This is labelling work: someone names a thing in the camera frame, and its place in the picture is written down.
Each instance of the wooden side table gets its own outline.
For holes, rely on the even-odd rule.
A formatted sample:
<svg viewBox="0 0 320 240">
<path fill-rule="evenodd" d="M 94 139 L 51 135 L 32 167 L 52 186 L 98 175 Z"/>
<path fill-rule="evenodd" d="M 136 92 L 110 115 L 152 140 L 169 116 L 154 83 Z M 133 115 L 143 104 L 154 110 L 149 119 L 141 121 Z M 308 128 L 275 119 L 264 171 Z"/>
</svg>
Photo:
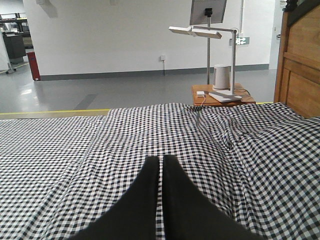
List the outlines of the wooden side table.
<svg viewBox="0 0 320 240">
<path fill-rule="evenodd" d="M 208 95 L 208 92 L 213 92 L 213 85 L 192 85 L 192 97 L 193 97 L 193 105 L 201 106 L 204 101 L 203 97 L 197 97 L 197 91 L 204 91 L 205 101 L 203 103 L 204 106 L 213 106 L 213 107 L 233 107 L 237 105 L 243 104 L 256 104 L 256 101 L 252 96 L 250 96 L 249 92 L 244 89 L 244 87 L 240 83 L 236 83 L 234 85 L 234 93 L 236 95 L 242 96 L 241 100 L 238 101 L 230 101 L 230 102 L 219 102 L 215 100 L 212 96 Z"/>
</svg>

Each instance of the bed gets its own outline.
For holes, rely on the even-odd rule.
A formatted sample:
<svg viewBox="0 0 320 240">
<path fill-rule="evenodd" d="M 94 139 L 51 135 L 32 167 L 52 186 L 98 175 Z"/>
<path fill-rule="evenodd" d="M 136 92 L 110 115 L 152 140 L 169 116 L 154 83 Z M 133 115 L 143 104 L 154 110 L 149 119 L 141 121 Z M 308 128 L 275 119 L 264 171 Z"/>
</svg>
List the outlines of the bed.
<svg viewBox="0 0 320 240">
<path fill-rule="evenodd" d="M 283 14 L 274 103 L 0 121 L 0 239 L 67 239 L 121 198 L 147 156 L 168 154 L 249 231 L 319 239 L 320 1 L 296 2 Z M 165 238 L 162 167 L 157 239 Z"/>
</svg>

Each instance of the white wall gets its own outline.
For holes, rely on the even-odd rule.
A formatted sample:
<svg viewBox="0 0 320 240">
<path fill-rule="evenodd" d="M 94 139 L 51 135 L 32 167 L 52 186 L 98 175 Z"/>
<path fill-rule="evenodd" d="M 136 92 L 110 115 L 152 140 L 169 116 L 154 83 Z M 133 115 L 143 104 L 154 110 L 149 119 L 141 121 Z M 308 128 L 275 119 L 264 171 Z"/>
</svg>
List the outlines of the white wall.
<svg viewBox="0 0 320 240">
<path fill-rule="evenodd" d="M 207 40 L 173 34 L 189 25 L 191 0 L 24 0 L 41 75 L 204 68 Z M 241 0 L 228 0 L 221 28 L 238 28 Z M 268 64 L 274 0 L 246 0 L 244 35 L 237 65 Z M 212 65 L 230 64 L 230 33 L 212 40 Z"/>
<path fill-rule="evenodd" d="M 0 14 L 24 13 L 23 0 L 0 0 Z"/>
</svg>

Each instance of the lamp base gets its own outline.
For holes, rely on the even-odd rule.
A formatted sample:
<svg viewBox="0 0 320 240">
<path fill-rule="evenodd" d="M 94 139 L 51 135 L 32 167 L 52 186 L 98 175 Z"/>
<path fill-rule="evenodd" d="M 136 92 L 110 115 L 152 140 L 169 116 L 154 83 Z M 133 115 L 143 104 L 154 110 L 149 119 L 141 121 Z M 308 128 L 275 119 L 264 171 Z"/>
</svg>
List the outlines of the lamp base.
<svg viewBox="0 0 320 240">
<path fill-rule="evenodd" d="M 238 101 L 242 99 L 242 96 L 239 95 L 232 95 L 229 90 L 222 90 L 222 91 L 212 91 L 209 92 L 209 96 L 213 97 L 220 103 L 228 103 L 233 101 Z"/>
</svg>

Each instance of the gray baseboard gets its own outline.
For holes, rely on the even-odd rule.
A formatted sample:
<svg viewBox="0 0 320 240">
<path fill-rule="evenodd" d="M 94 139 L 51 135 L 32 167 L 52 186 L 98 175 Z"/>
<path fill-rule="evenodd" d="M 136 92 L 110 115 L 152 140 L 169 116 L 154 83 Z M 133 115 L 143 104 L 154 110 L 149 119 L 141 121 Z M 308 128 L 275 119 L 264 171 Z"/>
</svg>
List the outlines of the gray baseboard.
<svg viewBox="0 0 320 240">
<path fill-rule="evenodd" d="M 269 69 L 269 64 L 235 66 L 236 72 L 268 70 L 268 69 Z M 186 68 L 186 69 L 170 69 L 170 70 L 165 71 L 166 75 L 205 74 L 205 73 L 207 73 L 206 67 Z M 163 75 L 164 75 L 163 70 L 153 70 L 153 71 L 124 71 L 124 72 L 42 75 L 42 76 L 40 76 L 40 79 L 42 81 L 54 81 L 54 80 L 74 80 L 74 79 L 109 79 L 109 78 L 124 78 L 124 77 L 151 77 L 151 76 L 163 76 Z"/>
</svg>

